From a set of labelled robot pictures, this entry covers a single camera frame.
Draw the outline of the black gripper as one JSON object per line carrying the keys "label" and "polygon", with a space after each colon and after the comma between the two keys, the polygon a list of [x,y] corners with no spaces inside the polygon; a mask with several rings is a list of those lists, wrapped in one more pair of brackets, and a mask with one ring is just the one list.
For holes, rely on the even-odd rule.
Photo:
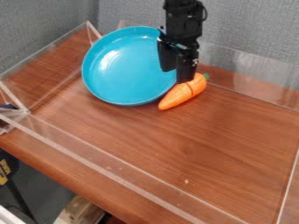
{"label": "black gripper", "polygon": [[158,27],[157,53],[164,72],[174,69],[176,82],[193,79],[198,64],[198,43],[205,6],[200,0],[164,0],[164,26]]}

